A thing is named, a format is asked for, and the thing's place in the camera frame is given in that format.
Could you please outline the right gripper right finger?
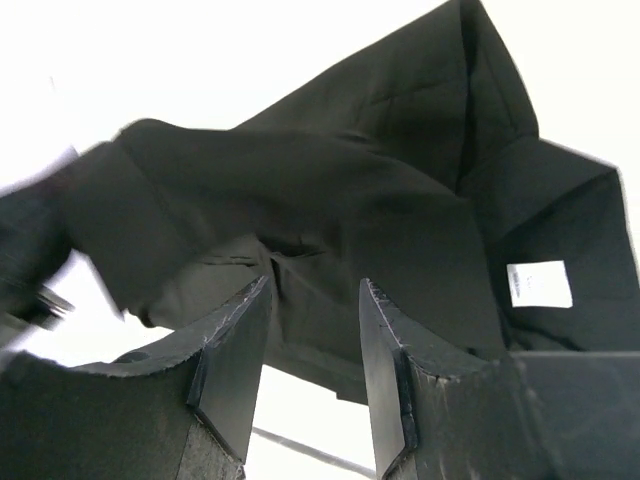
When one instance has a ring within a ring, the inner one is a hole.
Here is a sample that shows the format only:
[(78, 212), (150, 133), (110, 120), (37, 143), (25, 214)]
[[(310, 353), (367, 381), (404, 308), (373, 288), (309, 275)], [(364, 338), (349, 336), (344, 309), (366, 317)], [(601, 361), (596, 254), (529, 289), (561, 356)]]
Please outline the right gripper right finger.
[(359, 293), (381, 479), (635, 479), (639, 356), (523, 352), (484, 361)]

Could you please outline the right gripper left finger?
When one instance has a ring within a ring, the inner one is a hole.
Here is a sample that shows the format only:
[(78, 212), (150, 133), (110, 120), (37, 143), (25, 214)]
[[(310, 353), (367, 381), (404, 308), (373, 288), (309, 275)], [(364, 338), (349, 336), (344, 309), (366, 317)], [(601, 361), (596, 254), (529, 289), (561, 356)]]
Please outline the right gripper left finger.
[(5, 479), (240, 479), (271, 288), (259, 278), (199, 321), (112, 363), (1, 365)]

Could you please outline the black long sleeve shirt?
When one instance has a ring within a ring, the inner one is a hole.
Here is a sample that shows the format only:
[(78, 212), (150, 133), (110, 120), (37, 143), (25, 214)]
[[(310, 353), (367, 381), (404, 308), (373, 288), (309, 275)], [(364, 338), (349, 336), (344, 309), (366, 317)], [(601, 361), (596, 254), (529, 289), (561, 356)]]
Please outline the black long sleeve shirt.
[(484, 6), (449, 1), (241, 125), (146, 119), (63, 197), (118, 308), (179, 329), (255, 276), (265, 362), (364, 403), (358, 291), (483, 359), (633, 351), (639, 282), (616, 169), (543, 140)]

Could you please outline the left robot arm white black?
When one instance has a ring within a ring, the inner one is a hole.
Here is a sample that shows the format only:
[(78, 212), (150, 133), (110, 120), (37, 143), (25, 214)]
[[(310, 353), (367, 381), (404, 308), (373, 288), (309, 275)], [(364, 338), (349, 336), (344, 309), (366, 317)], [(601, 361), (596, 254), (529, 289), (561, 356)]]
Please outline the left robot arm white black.
[(74, 306), (46, 286), (75, 250), (61, 192), (80, 158), (69, 146), (52, 170), (1, 195), (1, 347), (35, 328), (51, 329)]

